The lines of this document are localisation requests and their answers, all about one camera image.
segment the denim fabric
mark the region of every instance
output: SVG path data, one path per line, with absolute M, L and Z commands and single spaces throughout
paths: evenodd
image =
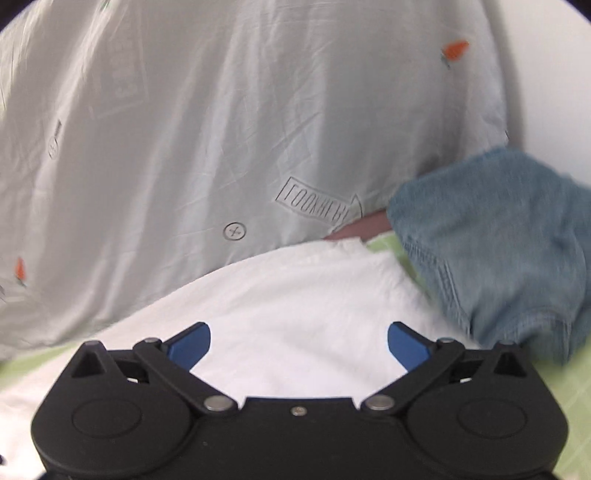
M 564 363 L 591 330 L 591 190 L 500 148 L 406 183 L 388 219 L 446 317 Z

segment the green checkered cloth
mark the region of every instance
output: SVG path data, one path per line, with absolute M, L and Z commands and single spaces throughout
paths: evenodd
M 391 251 L 408 275 L 425 290 L 393 232 L 377 236 L 367 246 L 372 252 Z M 0 364 L 0 390 L 68 349 L 73 346 L 46 349 Z M 579 352 L 565 368 L 547 364 L 537 364 L 536 367 L 569 420 L 569 442 L 556 471 L 563 476 L 591 478 L 591 345 Z

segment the white cloth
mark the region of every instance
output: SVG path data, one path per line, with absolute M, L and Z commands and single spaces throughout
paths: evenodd
M 177 290 L 97 335 L 129 349 L 148 336 L 172 337 L 196 322 L 212 331 L 192 373 L 240 403 L 246 396 L 353 397 L 359 404 L 406 370 L 387 331 L 402 321 L 435 339 L 473 346 L 427 303 L 390 252 L 357 239 L 283 248 L 230 265 Z M 29 425 L 72 351 L 0 393 L 3 480 L 42 472 Z
M 506 141 L 476 0 L 38 0 L 0 89 L 0 359 Z

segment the wall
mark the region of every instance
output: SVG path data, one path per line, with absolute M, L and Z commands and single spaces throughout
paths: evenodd
M 563 0 L 484 0 L 511 144 L 591 185 L 591 23 Z

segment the screw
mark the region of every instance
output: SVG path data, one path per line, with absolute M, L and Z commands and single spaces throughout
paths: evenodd
M 293 407 L 290 412 L 294 417 L 303 417 L 308 413 L 308 409 L 306 407 Z
M 233 407 L 234 401 L 225 395 L 212 395 L 203 402 L 209 411 L 226 411 Z
M 391 409 L 394 405 L 396 405 L 396 402 L 392 397 L 378 394 L 369 397 L 365 401 L 365 405 L 367 406 L 367 408 L 373 411 L 384 411 Z

